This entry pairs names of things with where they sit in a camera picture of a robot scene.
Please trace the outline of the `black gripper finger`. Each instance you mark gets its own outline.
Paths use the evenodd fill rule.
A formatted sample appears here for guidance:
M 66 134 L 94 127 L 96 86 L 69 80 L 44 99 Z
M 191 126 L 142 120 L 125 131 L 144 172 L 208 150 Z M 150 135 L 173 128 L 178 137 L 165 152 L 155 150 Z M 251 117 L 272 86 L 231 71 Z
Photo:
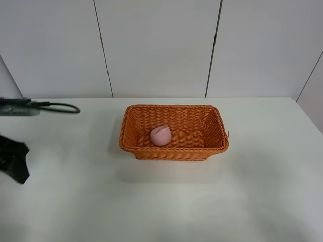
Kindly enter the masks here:
M 28 153 L 29 148 L 25 143 L 1 136 L 1 172 L 24 184 L 30 176 L 26 163 Z

